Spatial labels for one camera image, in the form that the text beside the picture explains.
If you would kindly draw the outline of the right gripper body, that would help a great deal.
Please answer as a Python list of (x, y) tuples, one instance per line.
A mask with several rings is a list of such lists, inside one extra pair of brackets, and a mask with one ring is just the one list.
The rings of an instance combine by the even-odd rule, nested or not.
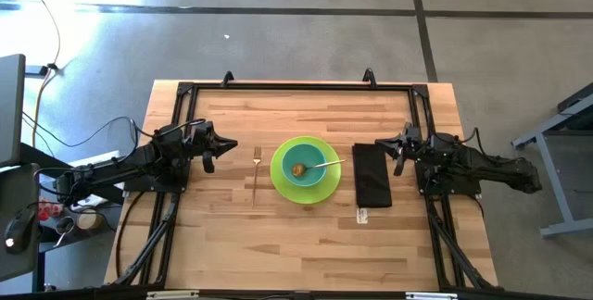
[(395, 176), (402, 174), (407, 160), (417, 161), (429, 148), (429, 144), (421, 137), (421, 129), (409, 122), (405, 123), (402, 133), (395, 138), (394, 146)]

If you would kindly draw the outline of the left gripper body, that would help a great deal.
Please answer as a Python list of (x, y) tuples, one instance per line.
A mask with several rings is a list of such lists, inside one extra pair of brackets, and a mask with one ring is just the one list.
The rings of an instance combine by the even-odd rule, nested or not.
[(195, 125), (191, 136), (185, 143), (184, 153), (189, 159), (201, 156), (203, 169), (206, 173), (213, 173), (215, 171), (213, 164), (215, 144), (212, 121), (205, 121)]

